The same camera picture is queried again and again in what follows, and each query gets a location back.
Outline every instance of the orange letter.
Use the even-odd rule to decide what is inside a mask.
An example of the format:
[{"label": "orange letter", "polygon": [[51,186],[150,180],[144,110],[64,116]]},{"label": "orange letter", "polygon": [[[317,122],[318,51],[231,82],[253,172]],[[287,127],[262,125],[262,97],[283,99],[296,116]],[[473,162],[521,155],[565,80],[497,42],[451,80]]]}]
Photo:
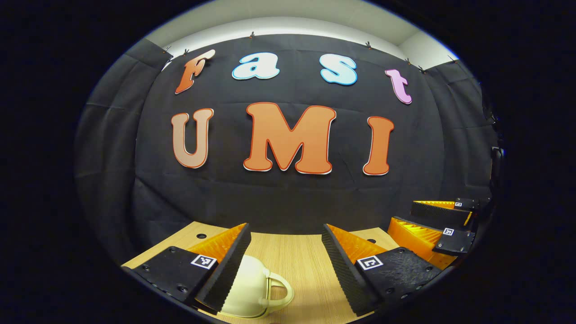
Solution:
[{"label": "orange letter", "polygon": [[180,85],[176,88],[175,94],[182,93],[188,90],[193,84],[194,80],[192,80],[192,75],[194,74],[195,77],[202,72],[204,68],[204,63],[206,63],[207,59],[212,58],[216,51],[210,50],[206,53],[198,56],[197,58],[193,58],[186,65],[184,65],[184,74],[182,74],[182,80],[180,80]]},{"label": "orange letter", "polygon": [[369,117],[368,125],[372,128],[372,146],[368,163],[364,164],[364,173],[367,175],[385,175],[390,169],[387,162],[388,142],[394,124],[386,118]]},{"label": "orange letter", "polygon": [[328,174],[330,124],[336,111],[323,106],[308,107],[294,129],[290,129],[280,107],[275,103],[255,103],[246,108],[252,116],[252,146],[244,168],[251,171],[268,171],[272,161],[266,156],[268,144],[282,171],[286,171],[294,156],[302,148],[302,158],[296,162],[296,171],[303,174]]},{"label": "orange letter", "polygon": [[177,114],[172,117],[172,145],[176,160],[187,168],[199,168],[208,157],[208,120],[214,115],[210,108],[200,109],[194,112],[192,118],[196,121],[196,152],[188,153],[184,143],[184,126],[188,122],[188,114]]}]

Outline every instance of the wooden table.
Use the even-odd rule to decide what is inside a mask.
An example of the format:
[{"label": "wooden table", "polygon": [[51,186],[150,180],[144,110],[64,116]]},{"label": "wooden table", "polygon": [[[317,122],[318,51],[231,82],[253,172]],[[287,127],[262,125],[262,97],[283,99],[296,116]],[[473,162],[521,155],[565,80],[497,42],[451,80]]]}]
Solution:
[{"label": "wooden table", "polygon": [[[188,249],[225,230],[227,228],[193,222],[123,266],[133,269],[169,246]],[[197,234],[200,233],[205,234],[207,238],[197,238]],[[398,247],[398,244],[381,228],[351,233],[364,239],[374,239],[376,245],[388,250]],[[245,254],[260,259],[270,271],[284,277],[294,289],[294,299],[285,308],[264,318],[239,319],[222,314],[216,316],[208,314],[209,316],[239,324],[340,324],[361,318],[357,317],[348,305],[322,244],[321,235],[278,235],[253,232],[252,241]],[[272,298],[282,298],[286,294],[285,291],[284,288],[274,287]]]}]

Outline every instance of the black curtain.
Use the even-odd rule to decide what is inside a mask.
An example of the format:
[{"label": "black curtain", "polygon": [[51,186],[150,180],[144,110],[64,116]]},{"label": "black curtain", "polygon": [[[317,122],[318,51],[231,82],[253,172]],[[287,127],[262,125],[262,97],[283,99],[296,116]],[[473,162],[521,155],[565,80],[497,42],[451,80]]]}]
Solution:
[{"label": "black curtain", "polygon": [[[175,95],[184,64],[215,50],[189,90]],[[280,73],[269,80],[235,80],[240,58],[278,56]],[[358,80],[329,84],[319,57],[352,58]],[[323,223],[348,231],[381,226],[410,212],[412,200],[490,195],[490,147],[495,134],[482,117],[478,84],[460,61],[422,74],[406,61],[360,44],[310,35],[264,35],[200,48],[174,60],[143,40],[123,55],[96,86],[79,126],[76,178],[86,214],[117,263],[159,243],[192,221],[232,227],[249,222],[255,232],[320,233]],[[406,78],[410,105],[400,102],[384,71]],[[328,175],[244,169],[252,118],[246,107],[269,101],[294,127],[308,106],[333,108]],[[209,155],[204,166],[185,168],[172,149],[171,118],[212,108]],[[370,116],[390,119],[384,176],[367,176]],[[186,125],[189,152],[196,125]]]}]

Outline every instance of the letter m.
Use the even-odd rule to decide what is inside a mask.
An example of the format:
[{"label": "letter m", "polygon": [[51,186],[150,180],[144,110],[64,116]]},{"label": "letter m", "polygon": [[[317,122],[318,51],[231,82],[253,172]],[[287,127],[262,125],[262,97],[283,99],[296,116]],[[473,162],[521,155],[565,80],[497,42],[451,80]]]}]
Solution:
[{"label": "letter m", "polygon": [[252,116],[252,145],[250,157],[244,168],[251,171],[268,171],[272,161],[266,156],[268,145],[282,171],[286,171],[302,147],[302,157],[296,162],[296,171],[303,174],[328,174],[330,125],[336,111],[323,106],[308,107],[300,120],[290,129],[280,107],[275,103],[254,103],[246,108]]}]

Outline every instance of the black border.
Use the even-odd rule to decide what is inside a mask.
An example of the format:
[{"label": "black border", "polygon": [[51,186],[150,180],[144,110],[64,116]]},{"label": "black border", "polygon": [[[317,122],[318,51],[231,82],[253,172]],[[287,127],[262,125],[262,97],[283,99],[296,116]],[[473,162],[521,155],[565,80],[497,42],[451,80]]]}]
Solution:
[{"label": "black border", "polygon": [[[138,39],[189,9],[188,1],[3,3],[9,120],[5,219],[8,285],[3,301],[21,322],[194,321],[128,280],[82,217],[72,176],[75,128],[107,68]],[[443,4],[387,1],[385,7],[448,45],[491,94],[506,138],[506,179],[483,244],[442,284],[391,321],[569,322],[573,190],[568,153],[574,118],[573,46],[562,3]]]}]

